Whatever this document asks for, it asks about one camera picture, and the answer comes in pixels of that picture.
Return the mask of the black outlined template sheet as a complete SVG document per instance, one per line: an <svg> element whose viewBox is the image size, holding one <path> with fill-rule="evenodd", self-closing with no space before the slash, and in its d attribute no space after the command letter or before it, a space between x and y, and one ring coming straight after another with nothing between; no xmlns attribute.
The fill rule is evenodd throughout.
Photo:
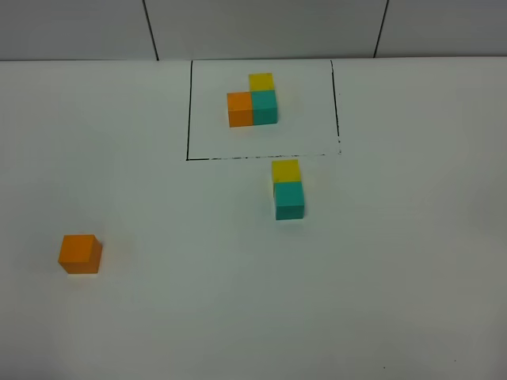
<svg viewBox="0 0 507 380"><path fill-rule="evenodd" d="M230 127L227 94L247 91L250 74L273 75L276 124ZM328 59L195 60L189 160L336 154L334 80Z"/></svg>

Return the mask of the template orange cube block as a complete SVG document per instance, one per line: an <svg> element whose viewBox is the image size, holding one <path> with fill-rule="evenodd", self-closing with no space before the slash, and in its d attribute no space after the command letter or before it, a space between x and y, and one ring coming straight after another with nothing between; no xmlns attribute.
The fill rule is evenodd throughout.
<svg viewBox="0 0 507 380"><path fill-rule="evenodd" d="M248 127L254 125L253 103L250 92L227 94L229 127Z"/></svg>

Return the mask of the template teal cube block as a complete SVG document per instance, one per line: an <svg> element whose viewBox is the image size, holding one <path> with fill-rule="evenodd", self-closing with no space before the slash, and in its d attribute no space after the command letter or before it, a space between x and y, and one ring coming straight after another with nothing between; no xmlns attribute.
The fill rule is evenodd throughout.
<svg viewBox="0 0 507 380"><path fill-rule="evenodd" d="M252 91L253 124L266 125L278 122L278 104L274 90Z"/></svg>

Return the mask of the template yellow cube block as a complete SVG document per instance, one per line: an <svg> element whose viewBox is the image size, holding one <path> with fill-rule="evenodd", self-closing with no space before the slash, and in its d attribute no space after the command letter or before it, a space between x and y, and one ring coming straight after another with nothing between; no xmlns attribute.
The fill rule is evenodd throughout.
<svg viewBox="0 0 507 380"><path fill-rule="evenodd" d="M275 89L272 73L257 73L249 75L251 92L270 91Z"/></svg>

